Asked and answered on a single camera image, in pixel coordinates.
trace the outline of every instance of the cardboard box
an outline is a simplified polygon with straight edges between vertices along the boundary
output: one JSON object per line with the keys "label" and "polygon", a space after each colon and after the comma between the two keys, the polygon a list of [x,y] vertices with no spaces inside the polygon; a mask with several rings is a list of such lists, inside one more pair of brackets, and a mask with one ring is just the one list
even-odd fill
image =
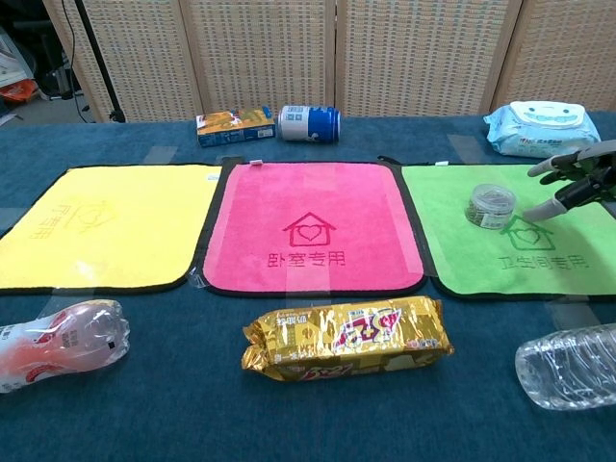
{"label": "cardboard box", "polygon": [[275,136],[276,125],[267,106],[196,117],[196,137],[202,147],[262,140]]}

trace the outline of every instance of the woven panel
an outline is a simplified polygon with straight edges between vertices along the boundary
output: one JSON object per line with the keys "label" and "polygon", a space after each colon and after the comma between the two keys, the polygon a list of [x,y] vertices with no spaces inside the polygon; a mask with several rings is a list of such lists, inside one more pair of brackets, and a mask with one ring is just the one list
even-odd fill
{"label": "woven panel", "polygon": [[334,1],[181,4],[206,111],[333,104]]}
{"label": "woven panel", "polygon": [[518,0],[339,0],[336,105],[348,116],[489,107]]}
{"label": "woven panel", "polygon": [[614,24],[614,0],[525,3],[493,107],[535,99],[616,109]]}
{"label": "woven panel", "polygon": [[[62,9],[62,0],[43,0],[43,3],[53,22],[62,47],[70,58],[73,42],[70,28]],[[84,26],[79,19],[75,2],[64,0],[64,3],[68,18],[75,31],[75,63],[73,66],[75,75],[90,103],[94,118],[99,122],[106,121],[109,112],[112,110],[112,103],[105,91],[103,77],[96,65],[96,59],[88,43],[88,36]]]}
{"label": "woven panel", "polygon": [[[74,2],[73,27],[81,26]],[[62,11],[62,0],[48,3]],[[92,29],[127,121],[191,119],[202,112],[177,0],[88,0]],[[78,50],[88,46],[85,33]],[[90,53],[78,61],[95,97],[106,89]]]}

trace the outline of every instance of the gold wrapper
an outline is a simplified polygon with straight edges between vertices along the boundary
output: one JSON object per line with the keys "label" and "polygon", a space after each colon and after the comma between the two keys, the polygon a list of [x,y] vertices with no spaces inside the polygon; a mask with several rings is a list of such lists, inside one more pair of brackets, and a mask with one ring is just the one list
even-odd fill
{"label": "gold wrapper", "polygon": [[244,334],[242,368],[276,380],[418,368],[453,353],[441,303],[426,296],[272,311]]}

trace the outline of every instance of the crushed plastic bottle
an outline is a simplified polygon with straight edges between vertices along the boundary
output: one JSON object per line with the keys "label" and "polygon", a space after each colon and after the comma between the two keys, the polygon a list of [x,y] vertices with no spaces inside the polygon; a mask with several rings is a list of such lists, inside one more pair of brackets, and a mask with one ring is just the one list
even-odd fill
{"label": "crushed plastic bottle", "polygon": [[0,393],[104,368],[126,354],[129,333],[113,300],[85,301],[47,318],[0,327]]}
{"label": "crushed plastic bottle", "polygon": [[616,324],[554,332],[516,352],[526,394],[551,410],[616,404]]}

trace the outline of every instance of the house logo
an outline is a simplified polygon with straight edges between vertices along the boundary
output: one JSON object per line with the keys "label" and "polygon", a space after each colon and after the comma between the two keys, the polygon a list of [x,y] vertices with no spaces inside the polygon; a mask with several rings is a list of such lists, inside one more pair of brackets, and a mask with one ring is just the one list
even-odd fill
{"label": "house logo", "polygon": [[312,212],[308,212],[283,229],[289,233],[291,247],[329,245],[331,231],[335,230],[334,226]]}
{"label": "house logo", "polygon": [[116,218],[112,206],[106,202],[81,205],[77,208],[65,227],[81,233],[97,228]]}
{"label": "house logo", "polygon": [[517,215],[500,233],[509,237],[511,245],[516,250],[556,250],[550,238],[554,234],[552,231]]}

